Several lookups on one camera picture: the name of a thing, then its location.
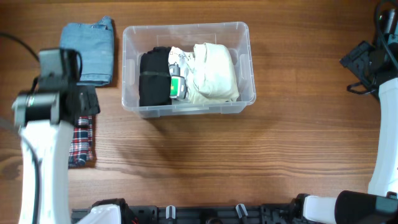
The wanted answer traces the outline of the black cloth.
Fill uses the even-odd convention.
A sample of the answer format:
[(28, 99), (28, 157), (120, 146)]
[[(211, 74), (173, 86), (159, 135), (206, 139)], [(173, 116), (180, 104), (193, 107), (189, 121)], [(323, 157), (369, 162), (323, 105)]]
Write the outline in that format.
[(154, 47), (140, 62), (139, 106), (171, 105), (169, 53), (171, 47)]

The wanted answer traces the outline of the cream cloth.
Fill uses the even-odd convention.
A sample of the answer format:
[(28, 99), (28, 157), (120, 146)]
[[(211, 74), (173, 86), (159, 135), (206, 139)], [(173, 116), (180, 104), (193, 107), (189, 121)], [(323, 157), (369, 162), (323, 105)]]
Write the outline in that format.
[(187, 80), (189, 102), (235, 102), (239, 91), (229, 50), (224, 45), (203, 43), (196, 44), (193, 53), (193, 73)]

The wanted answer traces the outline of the blue denim cloth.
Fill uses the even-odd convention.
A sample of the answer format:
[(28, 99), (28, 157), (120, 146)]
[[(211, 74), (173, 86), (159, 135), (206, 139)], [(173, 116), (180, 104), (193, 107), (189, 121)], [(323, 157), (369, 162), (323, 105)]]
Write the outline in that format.
[(113, 21), (104, 16), (94, 24), (69, 23), (61, 34), (60, 47), (74, 49), (82, 56), (80, 85), (104, 86), (114, 72)]

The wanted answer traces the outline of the red plaid cloth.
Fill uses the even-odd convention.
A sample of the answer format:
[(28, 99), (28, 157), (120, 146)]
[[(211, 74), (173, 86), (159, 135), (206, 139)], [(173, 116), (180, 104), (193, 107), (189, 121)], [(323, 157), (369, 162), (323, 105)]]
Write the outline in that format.
[(94, 158), (93, 151), (93, 117), (83, 116), (77, 121), (73, 131), (68, 158), (68, 167), (83, 167)]

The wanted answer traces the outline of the white printed t-shirt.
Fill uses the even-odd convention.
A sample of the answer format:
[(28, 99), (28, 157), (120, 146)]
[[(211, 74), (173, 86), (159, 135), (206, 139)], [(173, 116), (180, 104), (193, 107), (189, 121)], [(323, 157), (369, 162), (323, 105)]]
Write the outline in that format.
[(184, 103), (194, 103), (197, 90), (193, 84), (195, 55), (172, 47), (168, 57), (171, 76), (170, 98)]

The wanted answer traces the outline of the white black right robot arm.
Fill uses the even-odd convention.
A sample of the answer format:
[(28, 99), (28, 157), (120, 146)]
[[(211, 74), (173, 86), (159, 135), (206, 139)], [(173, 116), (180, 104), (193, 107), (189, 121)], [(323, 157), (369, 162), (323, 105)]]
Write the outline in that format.
[(291, 215), (315, 223), (397, 223), (397, 8), (374, 11), (375, 37), (345, 55), (340, 64), (359, 80), (347, 91), (372, 95), (381, 106), (377, 159), (367, 193), (337, 197), (299, 196)]

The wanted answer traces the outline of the clear plastic storage bin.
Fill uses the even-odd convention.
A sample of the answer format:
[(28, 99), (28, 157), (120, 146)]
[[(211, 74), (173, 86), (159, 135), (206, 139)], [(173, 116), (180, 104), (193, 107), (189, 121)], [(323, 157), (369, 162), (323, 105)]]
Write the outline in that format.
[[(172, 103), (165, 106), (140, 106), (139, 74), (142, 54), (154, 47), (178, 47), (192, 51), (195, 44), (222, 44), (234, 64), (239, 98), (235, 102), (193, 105)], [(129, 26), (123, 32), (121, 104), (142, 118), (190, 114), (236, 114), (256, 100), (249, 27), (244, 22)]]

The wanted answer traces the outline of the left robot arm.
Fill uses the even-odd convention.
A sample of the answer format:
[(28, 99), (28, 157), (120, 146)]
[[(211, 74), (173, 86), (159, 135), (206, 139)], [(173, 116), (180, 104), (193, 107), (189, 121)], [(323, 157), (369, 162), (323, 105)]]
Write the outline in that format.
[(39, 53), (40, 75), (12, 105), (23, 155), (19, 223), (71, 223), (68, 157), (78, 118), (100, 113), (94, 86), (79, 85), (81, 54)]

